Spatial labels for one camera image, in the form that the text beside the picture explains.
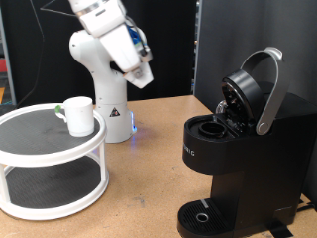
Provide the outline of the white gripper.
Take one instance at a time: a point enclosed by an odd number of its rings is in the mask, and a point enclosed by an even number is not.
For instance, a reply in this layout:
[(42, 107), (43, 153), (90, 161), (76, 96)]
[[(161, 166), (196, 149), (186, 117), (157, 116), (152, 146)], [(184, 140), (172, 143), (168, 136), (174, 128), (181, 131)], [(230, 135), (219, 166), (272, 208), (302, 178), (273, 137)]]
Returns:
[(126, 9), (121, 1), (79, 1), (78, 19), (122, 71), (133, 71), (135, 79), (144, 75), (138, 67), (141, 60), (128, 32)]

